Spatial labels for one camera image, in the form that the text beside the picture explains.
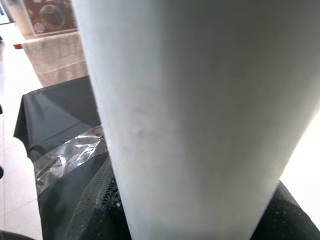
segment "white floor tile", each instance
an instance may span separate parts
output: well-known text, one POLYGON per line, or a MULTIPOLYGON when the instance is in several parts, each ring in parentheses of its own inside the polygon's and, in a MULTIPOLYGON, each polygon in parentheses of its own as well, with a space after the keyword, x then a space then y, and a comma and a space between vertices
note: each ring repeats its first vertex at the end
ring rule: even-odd
POLYGON ((4 178, 0 179, 0 220, 5 215, 5 184, 4 178))
POLYGON ((0 230, 5 230, 5 216, 0 216, 0 230))
POLYGON ((37 198, 34 166, 23 146, 4 150, 4 213, 37 198))
POLYGON ((38 202, 34 200, 5 215, 5 230, 35 240, 42 240, 38 202))

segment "black tablecloth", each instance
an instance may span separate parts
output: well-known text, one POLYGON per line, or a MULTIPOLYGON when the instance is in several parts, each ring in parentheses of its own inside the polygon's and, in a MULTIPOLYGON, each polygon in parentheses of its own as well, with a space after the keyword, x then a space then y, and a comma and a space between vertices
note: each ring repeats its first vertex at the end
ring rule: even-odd
MULTIPOLYGON (((99 124, 89 77, 82 77, 24 95, 14 136, 23 141, 34 162, 99 124)), ((109 161, 108 153, 95 156, 93 161, 77 167, 38 196, 44 240, 66 239, 84 189, 106 161, 109 161)), ((116 192, 117 186, 108 191, 116 192)), ((117 212, 107 209, 107 215, 95 212, 81 239, 130 239, 122 207, 117 212), (97 220, 97 214, 104 220, 97 220)), ((320 239, 320 232, 280 182, 251 239, 313 240, 320 239)))

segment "beige mat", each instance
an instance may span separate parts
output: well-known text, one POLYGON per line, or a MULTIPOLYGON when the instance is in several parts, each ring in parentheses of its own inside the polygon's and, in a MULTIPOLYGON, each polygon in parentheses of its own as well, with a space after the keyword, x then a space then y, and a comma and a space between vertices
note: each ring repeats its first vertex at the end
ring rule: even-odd
POLYGON ((88 75, 77 31, 27 40, 22 47, 43 87, 88 75))

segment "black mesh fabric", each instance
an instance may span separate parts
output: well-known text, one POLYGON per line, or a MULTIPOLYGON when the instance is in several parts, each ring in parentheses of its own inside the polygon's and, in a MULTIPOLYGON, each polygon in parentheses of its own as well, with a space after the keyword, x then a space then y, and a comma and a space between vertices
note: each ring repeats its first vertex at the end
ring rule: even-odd
POLYGON ((64 239, 131 239, 109 158, 84 189, 64 239))

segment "white cylinder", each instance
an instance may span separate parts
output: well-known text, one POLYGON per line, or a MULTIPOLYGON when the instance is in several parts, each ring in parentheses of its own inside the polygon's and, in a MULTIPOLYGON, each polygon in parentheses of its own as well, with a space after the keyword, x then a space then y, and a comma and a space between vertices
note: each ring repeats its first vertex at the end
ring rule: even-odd
POLYGON ((134 240, 248 240, 320 95, 320 1, 73 1, 134 240))

